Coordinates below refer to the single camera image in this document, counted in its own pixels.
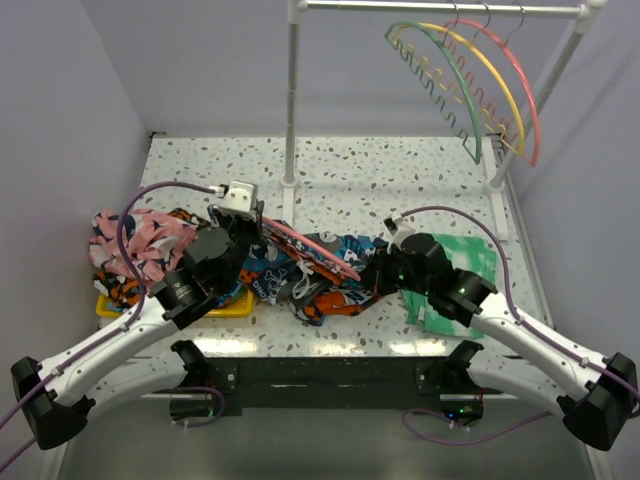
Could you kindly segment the blue orange patterned shorts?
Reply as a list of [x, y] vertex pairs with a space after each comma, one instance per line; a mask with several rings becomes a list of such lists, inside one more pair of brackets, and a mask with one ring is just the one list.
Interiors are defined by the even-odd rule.
[[330, 232], [303, 235], [349, 263], [361, 280], [347, 279], [336, 285], [297, 263], [265, 237], [266, 246], [254, 247], [246, 257], [239, 281], [259, 300], [285, 304], [299, 320], [313, 326], [322, 325], [328, 316], [357, 316], [384, 297], [374, 296], [363, 287], [362, 271], [378, 251], [388, 249], [387, 241]]

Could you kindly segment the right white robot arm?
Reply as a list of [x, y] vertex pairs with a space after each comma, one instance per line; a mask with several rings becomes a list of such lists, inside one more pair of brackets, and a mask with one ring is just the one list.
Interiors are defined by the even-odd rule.
[[456, 392], [478, 385], [537, 404], [601, 451], [612, 448], [639, 406], [637, 369], [628, 356], [605, 356], [519, 311], [493, 283], [453, 266], [430, 234], [411, 234], [377, 250], [361, 277], [378, 294], [422, 294], [439, 315], [515, 353], [498, 360], [477, 348], [450, 363], [445, 379]]

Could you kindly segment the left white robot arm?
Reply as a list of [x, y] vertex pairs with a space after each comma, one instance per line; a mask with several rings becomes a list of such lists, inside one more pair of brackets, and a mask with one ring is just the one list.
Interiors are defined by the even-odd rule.
[[215, 207], [217, 223], [198, 232], [177, 268], [131, 309], [66, 351], [43, 360], [25, 356], [11, 366], [16, 408], [42, 450], [78, 435], [108, 401], [131, 393], [200, 390], [204, 357], [191, 341], [147, 363], [130, 359], [235, 300], [252, 246], [263, 239], [263, 207]]

